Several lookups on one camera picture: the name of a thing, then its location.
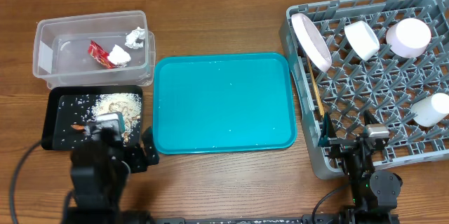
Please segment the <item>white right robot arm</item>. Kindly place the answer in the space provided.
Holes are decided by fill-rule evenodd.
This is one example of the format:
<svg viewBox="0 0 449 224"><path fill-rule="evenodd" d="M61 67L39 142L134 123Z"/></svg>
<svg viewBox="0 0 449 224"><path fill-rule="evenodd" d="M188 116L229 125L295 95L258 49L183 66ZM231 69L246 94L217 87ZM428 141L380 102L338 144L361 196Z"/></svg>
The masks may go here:
<svg viewBox="0 0 449 224"><path fill-rule="evenodd" d="M363 112L365 127L355 139L342 139L336 136L330 115L323 116L323 128L319 138L320 147L329 147L328 156L342 162L342 170L348 183L325 195L314 207L309 222L319 223L316 214L327 198L351 188L351 206L324 218L327 223L398 223L397 215L391 210L397 207L397 198L403 181L399 175L390 171L376 170L372 155L383 151L389 141L389 130L379 123L369 112Z"/></svg>

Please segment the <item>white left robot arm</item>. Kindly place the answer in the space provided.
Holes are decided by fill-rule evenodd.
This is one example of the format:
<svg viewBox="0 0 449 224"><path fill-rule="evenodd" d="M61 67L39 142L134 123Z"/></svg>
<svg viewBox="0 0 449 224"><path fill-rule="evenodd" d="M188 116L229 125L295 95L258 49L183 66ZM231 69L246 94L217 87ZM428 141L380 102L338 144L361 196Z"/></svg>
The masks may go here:
<svg viewBox="0 0 449 224"><path fill-rule="evenodd" d="M152 128L142 134L142 143L128 147L116 129L100 129L72 151L71 161L74 188L65 197L62 223L155 222L148 211L122 211L119 206L130 175L159 163Z"/></svg>

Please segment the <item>orange carrot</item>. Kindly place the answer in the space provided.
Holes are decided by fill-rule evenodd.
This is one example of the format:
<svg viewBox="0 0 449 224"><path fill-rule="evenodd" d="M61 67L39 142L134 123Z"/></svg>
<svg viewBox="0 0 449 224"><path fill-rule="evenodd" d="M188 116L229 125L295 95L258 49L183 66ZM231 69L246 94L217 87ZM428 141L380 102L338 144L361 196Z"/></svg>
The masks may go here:
<svg viewBox="0 0 449 224"><path fill-rule="evenodd" d="M86 127L80 124L72 124L71 127L76 131L85 131Z"/></svg>

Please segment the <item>foil ball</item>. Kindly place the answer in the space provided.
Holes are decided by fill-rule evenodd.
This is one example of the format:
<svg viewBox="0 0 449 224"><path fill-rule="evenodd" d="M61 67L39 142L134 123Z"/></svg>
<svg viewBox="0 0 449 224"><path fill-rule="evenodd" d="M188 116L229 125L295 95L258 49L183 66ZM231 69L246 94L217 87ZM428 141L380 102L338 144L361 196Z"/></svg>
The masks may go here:
<svg viewBox="0 0 449 224"><path fill-rule="evenodd" d="M126 36L125 46L135 50L142 48L144 46L145 37L146 37L145 29L137 27Z"/></svg>

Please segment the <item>small pink plate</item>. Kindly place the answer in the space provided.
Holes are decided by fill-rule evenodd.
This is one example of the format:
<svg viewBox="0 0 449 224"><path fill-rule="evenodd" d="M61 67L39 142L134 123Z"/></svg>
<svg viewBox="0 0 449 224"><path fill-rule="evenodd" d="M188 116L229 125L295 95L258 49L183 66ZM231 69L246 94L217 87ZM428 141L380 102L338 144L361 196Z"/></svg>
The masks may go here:
<svg viewBox="0 0 449 224"><path fill-rule="evenodd" d="M417 18L406 18L389 28L386 41L402 58L416 58L424 53L431 40L429 26Z"/></svg>

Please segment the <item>large pink plate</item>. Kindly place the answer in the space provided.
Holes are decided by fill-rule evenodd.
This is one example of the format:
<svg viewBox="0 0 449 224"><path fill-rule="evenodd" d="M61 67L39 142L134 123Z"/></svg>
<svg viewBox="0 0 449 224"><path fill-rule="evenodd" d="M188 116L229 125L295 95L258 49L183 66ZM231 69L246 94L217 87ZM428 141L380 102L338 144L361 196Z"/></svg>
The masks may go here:
<svg viewBox="0 0 449 224"><path fill-rule="evenodd" d="M322 72L327 72L332 65L330 51L315 24L302 13L291 16L295 36L308 58Z"/></svg>

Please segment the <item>white paper cup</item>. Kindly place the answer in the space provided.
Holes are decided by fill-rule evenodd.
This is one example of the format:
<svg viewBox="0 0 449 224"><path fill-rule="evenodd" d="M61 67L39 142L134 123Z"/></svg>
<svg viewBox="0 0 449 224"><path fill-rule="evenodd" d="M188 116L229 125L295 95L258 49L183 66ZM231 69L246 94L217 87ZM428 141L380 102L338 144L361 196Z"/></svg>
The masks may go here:
<svg viewBox="0 0 449 224"><path fill-rule="evenodd" d="M448 94L435 93L414 103L411 112L415 115L413 120L424 127L431 127L448 116Z"/></svg>

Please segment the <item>wooden chopstick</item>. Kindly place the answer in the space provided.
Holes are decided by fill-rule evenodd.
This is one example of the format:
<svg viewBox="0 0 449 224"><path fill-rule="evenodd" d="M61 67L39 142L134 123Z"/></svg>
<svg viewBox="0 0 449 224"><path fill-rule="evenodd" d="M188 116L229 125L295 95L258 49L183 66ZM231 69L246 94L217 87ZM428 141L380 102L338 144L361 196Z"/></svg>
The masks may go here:
<svg viewBox="0 0 449 224"><path fill-rule="evenodd" d="M319 113L320 113L320 115L322 117L324 117L325 111L324 111L323 104L321 102L321 97L319 95L319 91L318 90L315 91L315 95L316 95L317 105L318 105L318 108L319 108Z"/></svg>
<svg viewBox="0 0 449 224"><path fill-rule="evenodd" d="M314 94L315 94L316 100L318 101L318 99L320 99L320 95L319 95L318 86L316 84L316 80L314 78L313 67L311 66L311 61L310 61L308 56L306 56L306 59L307 59L307 66L308 66L308 69L309 69L309 73L310 73L310 76L311 76L312 87L313 87L313 90L314 90Z"/></svg>

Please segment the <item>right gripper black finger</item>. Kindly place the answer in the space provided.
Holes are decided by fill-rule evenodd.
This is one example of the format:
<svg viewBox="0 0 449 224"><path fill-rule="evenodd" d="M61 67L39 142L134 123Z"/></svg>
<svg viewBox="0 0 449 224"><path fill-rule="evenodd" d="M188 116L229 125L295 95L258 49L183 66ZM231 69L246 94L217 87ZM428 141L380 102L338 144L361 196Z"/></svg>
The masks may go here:
<svg viewBox="0 0 449 224"><path fill-rule="evenodd" d="M331 117L328 112L326 112L323 116L323 127L321 130L321 135L318 141L319 147L330 147L334 144L334 141L337 139L335 129L331 120Z"/></svg>
<svg viewBox="0 0 449 224"><path fill-rule="evenodd" d="M379 121L376 120L375 116L370 112L370 110L365 110L363 112L363 119L365 127L379 124Z"/></svg>

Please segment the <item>red snack wrapper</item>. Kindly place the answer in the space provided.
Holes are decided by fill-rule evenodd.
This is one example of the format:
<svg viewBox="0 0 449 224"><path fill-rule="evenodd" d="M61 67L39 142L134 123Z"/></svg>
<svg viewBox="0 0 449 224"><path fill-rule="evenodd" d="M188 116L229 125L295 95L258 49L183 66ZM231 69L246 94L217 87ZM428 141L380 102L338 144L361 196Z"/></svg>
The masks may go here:
<svg viewBox="0 0 449 224"><path fill-rule="evenodd" d="M88 47L88 53L92 58L107 69L114 69L116 67L116 65L108 59L109 53L93 40L91 40L91 44Z"/></svg>

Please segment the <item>white tissue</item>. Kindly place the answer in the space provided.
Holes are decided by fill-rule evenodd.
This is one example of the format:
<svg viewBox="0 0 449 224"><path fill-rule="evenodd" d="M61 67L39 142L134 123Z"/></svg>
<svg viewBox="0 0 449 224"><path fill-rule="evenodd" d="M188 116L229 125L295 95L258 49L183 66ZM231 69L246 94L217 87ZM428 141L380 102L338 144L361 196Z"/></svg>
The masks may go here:
<svg viewBox="0 0 449 224"><path fill-rule="evenodd" d="M115 45L107 59L114 67L125 67L131 61L131 56L122 47Z"/></svg>

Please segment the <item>white bowl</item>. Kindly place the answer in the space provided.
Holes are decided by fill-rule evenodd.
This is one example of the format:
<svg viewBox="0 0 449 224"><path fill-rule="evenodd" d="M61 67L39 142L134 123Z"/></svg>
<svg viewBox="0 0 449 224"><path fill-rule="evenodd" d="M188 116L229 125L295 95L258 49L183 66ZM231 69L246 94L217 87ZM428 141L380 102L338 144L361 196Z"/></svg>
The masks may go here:
<svg viewBox="0 0 449 224"><path fill-rule="evenodd" d="M353 51L364 61L380 49L380 43L368 23L360 20L344 27L345 36Z"/></svg>

